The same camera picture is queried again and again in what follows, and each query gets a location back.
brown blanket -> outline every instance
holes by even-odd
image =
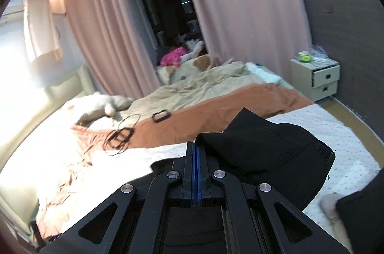
[[[251,84],[230,94],[172,112],[169,119],[160,123],[155,124],[151,118],[140,121],[123,149],[178,144],[195,140],[199,133],[223,131],[244,107],[268,118],[311,104],[312,101],[296,90],[273,84]],[[43,237],[60,233],[63,223],[68,221],[83,180],[92,171],[94,151],[112,150],[113,146],[119,144],[116,140],[111,144],[105,142],[111,130],[94,131],[78,125],[72,126],[71,130],[78,144],[79,161],[68,165],[68,175],[59,181],[54,198],[47,201],[46,209],[37,219]]]

curtain fold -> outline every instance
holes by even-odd
[[[258,62],[290,80],[289,60],[312,44],[303,0],[193,0],[214,63]]]
[[[56,60],[63,53],[49,0],[23,0],[24,38],[28,60],[33,62],[41,55],[53,52]]]
[[[79,48],[109,95],[142,98],[160,86],[127,0],[64,0]]]

floor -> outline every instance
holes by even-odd
[[[327,99],[318,103],[345,126],[351,128],[365,148],[379,163],[380,168],[384,167],[384,145],[366,124],[337,100]]]

silver bolt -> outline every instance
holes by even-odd
[[[133,191],[133,186],[131,184],[122,185],[121,191],[124,193],[130,193]]]
[[[167,174],[168,178],[175,179],[180,176],[180,173],[178,171],[170,171]]]
[[[264,192],[270,192],[272,190],[271,185],[267,183],[260,184],[259,188],[261,191],[264,191]]]
[[[217,171],[214,171],[214,176],[216,178],[223,178],[225,176],[225,172],[222,171],[222,170],[217,170]]]

nightstand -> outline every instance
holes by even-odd
[[[332,64],[318,64],[291,60],[292,85],[312,101],[332,96],[337,93],[340,79],[340,66],[337,61]]]

